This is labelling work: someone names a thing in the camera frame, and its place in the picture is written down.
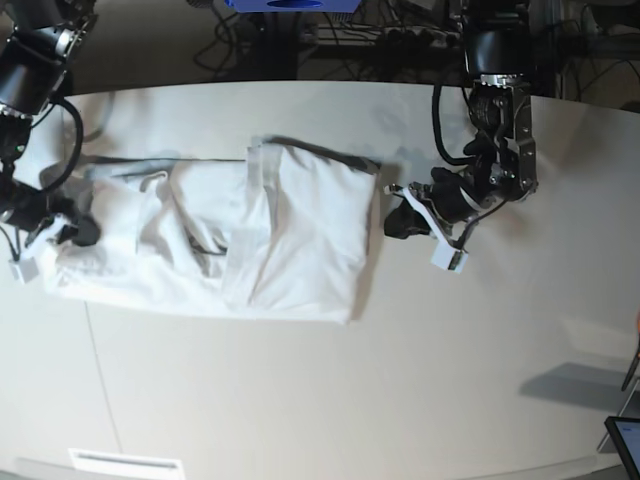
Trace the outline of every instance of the blue object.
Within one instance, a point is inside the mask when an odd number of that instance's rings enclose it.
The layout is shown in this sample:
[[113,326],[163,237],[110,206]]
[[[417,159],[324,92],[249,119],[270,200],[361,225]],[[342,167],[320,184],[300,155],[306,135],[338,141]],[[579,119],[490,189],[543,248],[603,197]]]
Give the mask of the blue object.
[[225,0],[237,12],[355,12],[360,0]]

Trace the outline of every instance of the table surface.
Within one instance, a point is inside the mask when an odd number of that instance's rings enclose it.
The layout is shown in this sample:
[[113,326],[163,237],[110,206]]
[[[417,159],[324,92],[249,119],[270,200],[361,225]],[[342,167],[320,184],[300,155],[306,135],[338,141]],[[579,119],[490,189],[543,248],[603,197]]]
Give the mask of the table surface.
[[[74,102],[85,154],[240,159],[253,137],[279,135],[379,161],[383,182],[428,182],[440,163],[427,86],[218,84]],[[538,193],[476,229],[462,275],[430,265],[433,240],[378,230],[347,327],[85,309],[0,270],[0,469],[68,463],[75,447],[180,458],[189,480],[591,470],[636,343],[640,116],[538,98],[533,114]],[[460,151],[459,90],[445,90],[442,118]],[[51,115],[18,175],[64,158],[72,131]]]

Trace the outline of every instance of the black device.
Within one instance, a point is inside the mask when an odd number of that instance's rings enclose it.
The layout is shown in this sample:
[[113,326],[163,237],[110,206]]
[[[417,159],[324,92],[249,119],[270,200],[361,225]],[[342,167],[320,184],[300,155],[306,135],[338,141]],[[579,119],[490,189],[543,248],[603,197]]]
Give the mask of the black device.
[[609,417],[604,424],[630,480],[640,480],[640,420]]

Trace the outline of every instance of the metal stand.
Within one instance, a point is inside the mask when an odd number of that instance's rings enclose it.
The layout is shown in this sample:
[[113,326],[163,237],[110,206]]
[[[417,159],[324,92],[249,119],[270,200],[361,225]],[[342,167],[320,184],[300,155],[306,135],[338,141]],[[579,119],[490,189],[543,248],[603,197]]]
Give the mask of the metal stand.
[[[630,418],[640,418],[640,397],[635,395],[640,385],[640,378],[636,378],[631,383],[631,388],[629,389],[629,395],[625,399],[622,407],[617,413],[617,417],[630,417]],[[611,436],[607,433],[604,438],[600,441],[597,448],[598,453],[618,453],[615,445],[611,441]]]

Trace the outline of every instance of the white cloth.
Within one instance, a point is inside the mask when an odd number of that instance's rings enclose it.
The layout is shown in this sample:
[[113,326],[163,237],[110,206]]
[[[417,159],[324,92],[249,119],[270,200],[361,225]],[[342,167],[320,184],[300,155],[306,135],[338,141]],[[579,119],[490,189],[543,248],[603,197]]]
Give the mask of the white cloth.
[[349,320],[376,178],[301,148],[97,180],[93,247],[51,247],[49,292],[192,316]]

